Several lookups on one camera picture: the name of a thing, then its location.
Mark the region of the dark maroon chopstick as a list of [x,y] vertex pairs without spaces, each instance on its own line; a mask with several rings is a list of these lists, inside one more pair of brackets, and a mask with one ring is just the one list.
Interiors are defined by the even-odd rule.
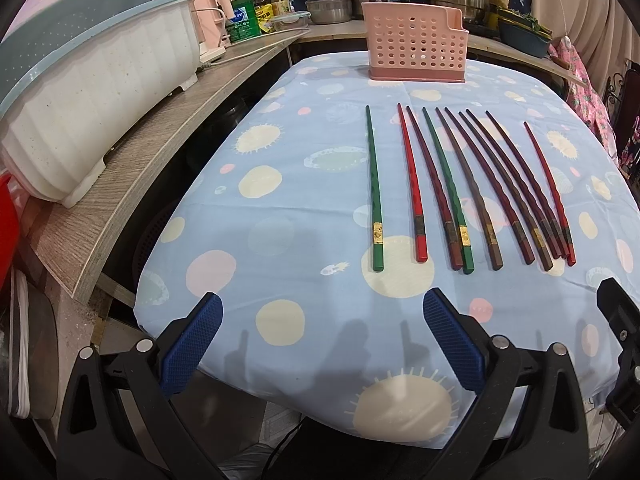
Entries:
[[489,132],[489,130],[485,127],[485,125],[470,111],[466,110],[464,118],[470,118],[474,125],[480,129],[480,131],[484,134],[485,138],[491,144],[494,151],[502,160],[503,166],[509,170],[512,181],[518,186],[520,189],[520,196],[527,203],[527,212],[529,215],[535,219],[536,231],[534,233],[534,239],[536,242],[544,242],[544,247],[548,249],[548,253],[550,254],[551,264],[552,261],[561,258],[562,252],[558,240],[554,236],[551,224],[544,213],[544,211],[539,207],[539,204],[536,200],[536,197],[529,189],[528,184],[522,178],[518,168],[514,165],[509,155],[503,151],[503,148],[499,145],[498,141],[494,138],[494,136]]

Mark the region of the green detergent bottle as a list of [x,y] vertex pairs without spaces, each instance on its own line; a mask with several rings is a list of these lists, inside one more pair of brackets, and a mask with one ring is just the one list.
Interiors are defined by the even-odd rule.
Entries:
[[233,16],[227,21],[226,31],[232,44],[259,37],[262,32],[253,0],[232,0]]

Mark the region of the pink floral hanging garment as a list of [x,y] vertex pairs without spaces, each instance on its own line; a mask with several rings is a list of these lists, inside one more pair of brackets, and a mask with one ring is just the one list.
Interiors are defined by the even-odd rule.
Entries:
[[563,36],[549,47],[549,54],[568,64],[568,70],[582,82],[570,83],[567,93],[568,106],[586,124],[602,144],[605,153],[618,165],[616,137],[608,111],[593,88],[582,58],[579,56],[569,36]]

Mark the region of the dark red chopstick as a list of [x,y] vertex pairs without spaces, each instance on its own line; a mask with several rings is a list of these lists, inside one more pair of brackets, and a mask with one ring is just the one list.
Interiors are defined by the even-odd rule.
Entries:
[[430,150],[428,149],[420,125],[416,120],[416,116],[414,116],[413,111],[409,105],[405,107],[405,110],[409,115],[411,125],[413,126],[414,133],[416,134],[416,140],[418,140],[423,158],[426,163],[427,173],[430,176],[432,188],[436,198],[439,217],[440,220],[442,220],[442,228],[444,229],[445,233],[445,240],[451,267],[456,271],[461,270],[463,266],[462,252],[460,243],[457,238],[457,232],[454,228],[454,218],[452,218],[452,214],[449,210],[444,189],[442,188],[442,182],[440,182],[433,157]]

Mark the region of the bright red chopstick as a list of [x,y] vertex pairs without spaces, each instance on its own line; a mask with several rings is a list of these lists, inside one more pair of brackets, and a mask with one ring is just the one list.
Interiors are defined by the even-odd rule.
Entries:
[[409,138],[409,131],[406,123],[404,109],[401,104],[397,104],[398,117],[400,122],[400,128],[402,133],[402,140],[404,140],[406,162],[408,169],[409,188],[411,196],[411,208],[413,215],[414,226],[414,244],[416,245],[416,261],[420,263],[427,262],[427,242],[425,235],[423,206],[421,200],[421,191],[418,174],[416,173],[416,162],[414,161],[413,150],[411,147],[411,141]]

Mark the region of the green chopstick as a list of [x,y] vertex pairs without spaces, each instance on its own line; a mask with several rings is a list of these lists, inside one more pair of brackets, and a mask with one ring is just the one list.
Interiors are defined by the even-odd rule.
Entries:
[[380,182],[378,182],[378,160],[376,159],[374,129],[370,106],[367,105],[364,110],[366,111],[367,119],[370,162],[372,269],[374,272],[382,272],[384,270],[384,240]]
[[431,120],[431,116],[430,114],[428,114],[428,111],[425,107],[422,108],[422,113],[425,117],[428,130],[430,130],[434,147],[436,148],[436,153],[440,163],[440,168],[442,168],[442,175],[445,179],[445,185],[448,194],[448,204],[450,206],[452,214],[452,222],[454,222],[454,238],[458,242],[458,248],[460,256],[462,258],[462,270],[464,274],[471,274],[475,270],[472,246],[458,191],[456,185],[454,184],[454,178],[452,177],[445,151],[442,148],[442,144],[440,143],[439,136],[433,124],[433,121]]

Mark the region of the white dish rack bin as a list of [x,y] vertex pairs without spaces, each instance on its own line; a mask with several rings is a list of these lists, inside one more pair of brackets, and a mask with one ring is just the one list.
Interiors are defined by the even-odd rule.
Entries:
[[32,196],[73,207],[110,148],[198,77],[192,0],[152,0],[81,32],[12,84],[1,102],[1,159]]

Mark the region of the dark plum chopstick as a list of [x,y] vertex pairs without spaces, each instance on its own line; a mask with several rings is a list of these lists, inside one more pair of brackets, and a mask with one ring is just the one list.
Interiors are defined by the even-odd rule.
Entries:
[[544,215],[546,216],[547,222],[549,223],[549,231],[553,240],[552,246],[555,248],[558,248],[560,251],[560,255],[564,257],[565,260],[568,260],[568,256],[570,255],[570,253],[568,252],[568,247],[567,247],[566,241],[564,240],[559,222],[558,220],[556,220],[555,214],[553,213],[549,205],[549,202],[547,200],[547,196],[546,194],[544,194],[544,192],[542,192],[542,188],[539,182],[537,181],[535,174],[533,173],[533,170],[530,169],[529,164],[526,162],[526,159],[523,157],[518,147],[510,139],[510,136],[506,134],[506,130],[502,128],[502,125],[498,123],[498,120],[494,117],[494,115],[491,114],[489,110],[486,110],[485,114],[487,115],[489,120],[494,124],[496,129],[502,134],[502,136],[504,137],[504,140],[506,140],[506,144],[509,145],[510,150],[512,151],[513,155],[518,160],[518,163],[524,170],[526,177],[528,179],[528,182],[532,187],[532,189],[534,190],[538,203],[541,206],[541,209],[544,212]]

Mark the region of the yellow seasoning packet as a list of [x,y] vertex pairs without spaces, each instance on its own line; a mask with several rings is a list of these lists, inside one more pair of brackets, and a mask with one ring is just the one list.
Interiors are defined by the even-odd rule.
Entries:
[[255,12],[259,23],[269,22],[273,18],[273,10],[270,3],[255,6]]

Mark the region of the yellow oil bottle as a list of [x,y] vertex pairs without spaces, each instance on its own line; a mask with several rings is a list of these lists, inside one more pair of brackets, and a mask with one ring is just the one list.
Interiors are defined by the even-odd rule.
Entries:
[[291,5],[288,0],[271,0],[271,7],[274,16],[289,14]]

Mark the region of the small steel lidded pot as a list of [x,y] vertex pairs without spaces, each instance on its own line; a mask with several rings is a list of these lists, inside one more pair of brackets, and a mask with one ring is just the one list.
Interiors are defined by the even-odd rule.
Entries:
[[333,25],[352,19],[352,0],[308,0],[307,11],[315,25]]

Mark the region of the grey-blue dish rack lid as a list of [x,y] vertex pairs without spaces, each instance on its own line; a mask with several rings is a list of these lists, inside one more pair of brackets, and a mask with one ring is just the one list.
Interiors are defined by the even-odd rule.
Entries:
[[58,0],[1,43],[1,97],[48,54],[112,16],[150,0]]

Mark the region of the blue and yellow bowls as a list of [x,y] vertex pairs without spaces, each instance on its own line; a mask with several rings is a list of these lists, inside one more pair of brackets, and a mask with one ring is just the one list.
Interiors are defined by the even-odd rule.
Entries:
[[535,58],[545,58],[552,41],[552,31],[532,14],[511,9],[498,10],[500,39],[504,44]]

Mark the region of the beige hanging curtain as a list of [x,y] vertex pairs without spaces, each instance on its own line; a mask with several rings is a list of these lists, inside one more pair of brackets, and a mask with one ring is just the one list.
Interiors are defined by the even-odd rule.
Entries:
[[639,61],[639,34],[617,0],[532,0],[532,14],[554,39],[570,38],[597,92]]

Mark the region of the clear food storage container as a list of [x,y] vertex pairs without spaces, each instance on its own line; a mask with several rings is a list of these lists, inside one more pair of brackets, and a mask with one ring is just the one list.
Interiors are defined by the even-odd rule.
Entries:
[[274,16],[270,20],[270,25],[275,32],[284,32],[285,30],[306,28],[309,21],[310,13],[308,11],[297,11]]

